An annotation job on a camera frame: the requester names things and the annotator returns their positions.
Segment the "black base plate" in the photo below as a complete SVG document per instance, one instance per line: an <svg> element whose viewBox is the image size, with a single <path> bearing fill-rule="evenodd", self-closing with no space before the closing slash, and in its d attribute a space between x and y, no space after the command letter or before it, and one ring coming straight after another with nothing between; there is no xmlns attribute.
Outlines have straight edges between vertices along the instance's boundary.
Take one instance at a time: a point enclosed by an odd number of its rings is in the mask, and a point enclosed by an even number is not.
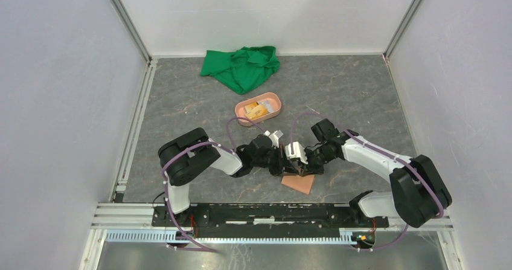
<svg viewBox="0 0 512 270"><path fill-rule="evenodd" d="M181 226L189 227L192 215L200 237L339 237L339 228L373 227L371 219L356 218L348 204L193 204L176 218ZM290 223L268 224L260 219ZM375 220L377 228L389 227L387 219ZM175 227L167 207L155 208L152 226Z"/></svg>

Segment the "orange container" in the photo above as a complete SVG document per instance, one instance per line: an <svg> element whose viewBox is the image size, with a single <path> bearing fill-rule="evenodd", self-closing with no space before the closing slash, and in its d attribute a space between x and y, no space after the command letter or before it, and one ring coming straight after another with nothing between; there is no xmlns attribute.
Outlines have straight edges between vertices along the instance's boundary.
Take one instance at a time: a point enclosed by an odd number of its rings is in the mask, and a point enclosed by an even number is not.
<svg viewBox="0 0 512 270"><path fill-rule="evenodd" d="M272 113L268 113L265 116L261 116L260 118L254 119L253 120L254 123L258 123L258 122L267 120L268 118L275 117L275 116L277 116L281 112L281 106L282 106L281 100L279 100L279 97L277 97L276 94L268 92L268 93L261 94L261 95L259 95L257 97L254 97L254 98L250 98L249 100L245 100L245 101L242 101L242 102L238 103L235 106L235 114L236 114L236 116L237 117L245 117L245 113L246 112L245 112L244 107L246 105L252 104L254 102L261 102L263 100L268 101L269 104L272 106L272 109L274 111ZM238 122L241 125L244 125L244 126L251 126L252 125L251 122L245 121L245 120L242 120L242 119L238 119Z"/></svg>

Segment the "green cloth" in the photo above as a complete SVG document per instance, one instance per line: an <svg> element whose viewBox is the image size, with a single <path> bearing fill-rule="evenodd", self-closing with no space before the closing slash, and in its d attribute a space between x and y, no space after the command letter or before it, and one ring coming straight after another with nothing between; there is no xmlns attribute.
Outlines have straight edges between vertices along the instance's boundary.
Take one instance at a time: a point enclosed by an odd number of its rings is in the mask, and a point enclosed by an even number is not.
<svg viewBox="0 0 512 270"><path fill-rule="evenodd" d="M202 76L212 76L242 95L263 84L279 69L275 47L243 47L234 53L206 51Z"/></svg>

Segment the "marble-patterned floor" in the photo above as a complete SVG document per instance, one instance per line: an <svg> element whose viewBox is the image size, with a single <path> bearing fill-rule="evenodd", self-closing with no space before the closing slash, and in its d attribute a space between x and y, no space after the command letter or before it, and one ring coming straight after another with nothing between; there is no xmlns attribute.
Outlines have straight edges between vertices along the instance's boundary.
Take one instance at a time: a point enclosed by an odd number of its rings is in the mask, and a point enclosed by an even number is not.
<svg viewBox="0 0 512 270"><path fill-rule="evenodd" d="M359 132L386 149L413 155L411 136L395 87L382 56L280 57L281 68L256 90L238 95L212 77L200 77L203 58L160 59L144 115L123 202L151 202L163 191L158 149L196 127L230 147L225 124L234 106L265 92L276 93L281 113L260 123L282 130L288 143L298 114L313 109ZM318 119L303 117L295 139L313 145L310 127ZM231 123L237 144L250 142L260 131ZM309 195L281 185L265 169L232 178L208 169L190 187L191 202L346 202L365 190L386 191L389 185L366 169L343 160L325 166Z"/></svg>

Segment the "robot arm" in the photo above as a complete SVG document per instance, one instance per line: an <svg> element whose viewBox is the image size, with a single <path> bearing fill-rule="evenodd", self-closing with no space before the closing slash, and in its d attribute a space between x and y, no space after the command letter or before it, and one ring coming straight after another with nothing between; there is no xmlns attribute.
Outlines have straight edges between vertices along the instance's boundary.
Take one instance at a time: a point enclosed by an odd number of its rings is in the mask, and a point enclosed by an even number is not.
<svg viewBox="0 0 512 270"><path fill-rule="evenodd" d="M452 198L443 180L428 157L420 155L411 158L393 153L370 143L359 136L357 132L351 131L352 135L357 136L360 141L358 142L345 132L339 132L327 119L316 123L312 127L312 131L321 145L313 150L299 151L299 156L306 156L307 164L301 161L302 158L289 155L298 161L299 166L304 168L305 172L323 174L324 164L335 158L340 158L370 170L391 184L391 192L368 191L352 201L351 205L356 207L362 215L366 217L400 217L410 226L418 228L438 214L439 209L425 187L419 183L407 167L397 162L397 159L408 162L416 169L440 200L443 208L452 203ZM371 148L380 149L393 158L377 153Z"/></svg>
<svg viewBox="0 0 512 270"><path fill-rule="evenodd" d="M187 147L201 142L213 142L202 128L196 128L177 139L164 144L158 150L160 166L164 166L169 160ZM187 155L178 158L173 164L167 167L167 191L169 203L174 213L181 213L190 206L188 192L190 182L200 175L208 167L213 167L233 175L242 168L242 161L235 153L217 146L203 146L192 150Z"/></svg>
<svg viewBox="0 0 512 270"><path fill-rule="evenodd" d="M305 148L298 142L284 147L278 142L282 133L276 131L258 135L249 144L239 146L236 154L210 145L180 157L165 172L170 181L167 186L173 212L180 213L189 207L189 184L208 167L222 170L235 178L249 174L253 167L268 168L272 176L321 175L324 173L324 165L336 158L359 164L391 184L390 192L366 191L350 202L360 216L400 217L417 228L438 214L438 207L430 194L406 167L397 162L397 158L409 162L417 170L444 208L452 203L449 192L428 157L398 155L350 131L362 140L363 144L360 144L345 132L339 132L327 119L316 123L312 131L319 141L314 149ZM167 143L158 152L161 165L164 166L187 147L205 141L211 139L203 129L197 128ZM394 158L370 150L369 146L383 150Z"/></svg>

